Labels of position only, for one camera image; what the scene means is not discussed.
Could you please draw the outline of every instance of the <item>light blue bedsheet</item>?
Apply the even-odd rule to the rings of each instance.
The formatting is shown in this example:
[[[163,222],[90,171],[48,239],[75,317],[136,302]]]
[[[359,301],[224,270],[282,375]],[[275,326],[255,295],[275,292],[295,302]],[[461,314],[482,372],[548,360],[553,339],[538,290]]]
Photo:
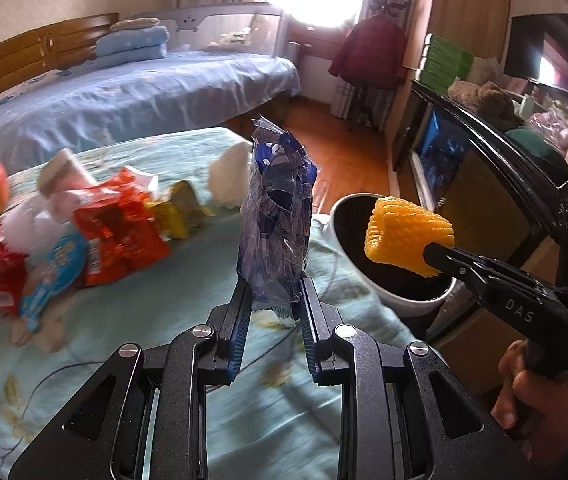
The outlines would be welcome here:
[[[289,60],[234,52],[170,52],[85,72],[0,105],[0,160],[9,174],[47,162],[62,148],[79,153],[216,126],[300,88]]]
[[[212,128],[138,139],[79,158],[100,181],[124,164],[158,173],[162,188],[186,178],[200,202],[207,203],[208,164],[237,142],[242,140],[229,130]],[[11,177],[11,203],[29,196],[37,174],[34,168]],[[327,218],[313,219],[306,270],[321,300],[339,307],[345,322],[379,341],[408,344],[413,339],[409,330],[327,238]],[[190,240],[173,242],[165,260],[113,284],[79,291],[64,318],[68,347],[57,354],[33,345],[13,348],[10,323],[0,320],[1,478],[7,478],[27,443],[120,345],[166,344],[204,322],[213,306],[228,302],[237,280],[238,233],[238,211],[219,212]],[[208,394],[212,480],[336,478],[340,389],[313,384],[299,337],[290,330],[273,313],[253,314],[242,371],[232,386]]]

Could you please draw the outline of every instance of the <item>orange snack package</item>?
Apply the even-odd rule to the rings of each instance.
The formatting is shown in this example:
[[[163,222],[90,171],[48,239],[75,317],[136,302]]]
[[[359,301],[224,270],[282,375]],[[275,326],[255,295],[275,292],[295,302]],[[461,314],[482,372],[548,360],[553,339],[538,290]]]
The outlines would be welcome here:
[[[136,186],[123,168],[95,190],[95,200],[73,213],[73,222],[88,240],[85,285],[101,285],[143,269],[170,252],[144,207],[150,194]]]

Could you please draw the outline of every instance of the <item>coat hanger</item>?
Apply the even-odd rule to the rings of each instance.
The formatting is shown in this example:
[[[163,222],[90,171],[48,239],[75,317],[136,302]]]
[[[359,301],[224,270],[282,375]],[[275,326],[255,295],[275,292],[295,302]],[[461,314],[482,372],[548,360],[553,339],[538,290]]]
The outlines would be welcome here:
[[[389,3],[388,0],[368,0],[368,8],[373,12],[381,11],[391,18],[396,18],[400,10],[404,10],[408,2],[403,4]]]

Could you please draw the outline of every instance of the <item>wooden headboard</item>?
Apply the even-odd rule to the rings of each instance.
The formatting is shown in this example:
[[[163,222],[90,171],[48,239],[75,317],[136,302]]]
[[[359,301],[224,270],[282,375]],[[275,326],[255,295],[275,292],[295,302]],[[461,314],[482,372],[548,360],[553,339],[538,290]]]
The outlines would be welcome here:
[[[0,94],[48,70],[94,57],[95,42],[119,19],[116,12],[51,23],[0,43]]]

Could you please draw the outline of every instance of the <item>bed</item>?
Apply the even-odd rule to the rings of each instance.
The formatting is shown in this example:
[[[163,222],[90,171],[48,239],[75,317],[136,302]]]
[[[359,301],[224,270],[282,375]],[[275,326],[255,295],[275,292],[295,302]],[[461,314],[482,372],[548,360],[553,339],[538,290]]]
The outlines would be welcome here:
[[[186,178],[200,202],[208,203],[208,165],[238,142],[247,141],[228,129],[209,128],[136,139],[78,158],[99,181],[124,164],[159,173],[161,188]],[[32,168],[10,178],[11,204],[33,192],[38,172]],[[321,300],[336,305],[345,322],[378,341],[408,344],[410,331],[335,249],[324,229],[327,219],[312,219],[306,269]],[[218,210],[193,238],[172,242],[165,260],[78,292],[64,317],[68,346],[58,353],[46,354],[33,345],[14,348],[10,323],[0,320],[1,479],[115,348],[129,341],[144,348],[168,343],[228,301],[237,279],[238,231],[239,212]],[[340,406],[339,387],[314,385],[297,332],[272,313],[254,314],[237,380],[207,397],[209,478],[333,480]]]
[[[95,41],[116,14],[54,23],[0,43],[0,93],[52,69],[71,72],[0,104],[0,160],[9,174],[64,147],[79,153],[216,126],[299,89],[294,65],[280,57],[288,23],[281,9],[229,4],[146,16],[170,31],[164,59],[90,66]],[[227,41],[243,29],[240,40]]]

